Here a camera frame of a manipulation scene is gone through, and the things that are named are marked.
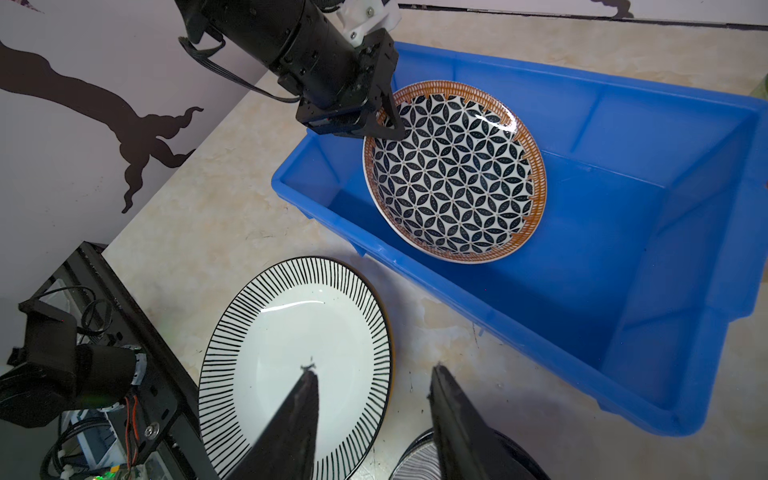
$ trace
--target bolt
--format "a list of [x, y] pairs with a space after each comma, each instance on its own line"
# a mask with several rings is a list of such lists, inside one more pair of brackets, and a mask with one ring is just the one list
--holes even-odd
[[144, 429], [144, 436], [147, 437], [147, 440], [154, 440], [158, 433], [160, 433], [160, 424], [157, 422], [150, 423]]

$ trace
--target oval plate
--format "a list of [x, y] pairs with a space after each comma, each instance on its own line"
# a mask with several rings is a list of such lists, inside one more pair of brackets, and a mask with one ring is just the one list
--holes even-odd
[[224, 478], [314, 365], [319, 417], [313, 478], [343, 480], [373, 445], [389, 401], [392, 344], [384, 309], [349, 266], [286, 260], [232, 300], [200, 372], [200, 432]]
[[520, 119], [454, 81], [413, 84], [394, 99], [405, 140], [366, 137], [362, 151], [368, 190], [389, 225], [456, 263], [491, 262], [520, 248], [547, 199], [541, 152]]

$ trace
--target table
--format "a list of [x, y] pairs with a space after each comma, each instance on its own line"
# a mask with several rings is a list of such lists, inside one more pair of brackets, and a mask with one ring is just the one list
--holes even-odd
[[[768, 71], [768, 31], [405, 10], [393, 36], [737, 94]], [[271, 74], [260, 86], [280, 91]], [[552, 478], [764, 478], [768, 288], [755, 313], [730, 327], [704, 427], [682, 439], [648, 434], [280, 200], [270, 178], [304, 136], [294, 114], [295, 106], [249, 93], [104, 253], [194, 379], [243, 285], [281, 260], [326, 255], [373, 284], [396, 348], [386, 419], [354, 478], [388, 478], [431, 425], [426, 395], [437, 362]]]

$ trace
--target flower pattern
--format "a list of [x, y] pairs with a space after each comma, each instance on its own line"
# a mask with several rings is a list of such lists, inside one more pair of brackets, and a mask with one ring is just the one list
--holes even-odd
[[378, 191], [419, 242], [486, 253], [525, 225], [534, 183], [513, 127], [459, 96], [422, 95], [397, 106], [402, 141], [375, 139]]

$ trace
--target blue plastic bin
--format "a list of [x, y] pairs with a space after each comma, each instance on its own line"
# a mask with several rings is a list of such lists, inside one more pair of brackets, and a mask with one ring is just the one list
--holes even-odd
[[374, 206], [353, 139], [308, 133], [275, 173], [277, 194], [602, 409], [659, 435], [697, 431], [728, 322], [752, 312], [768, 253], [768, 102], [397, 49], [395, 90], [470, 84], [531, 131], [548, 182], [533, 237], [482, 265], [420, 253]]

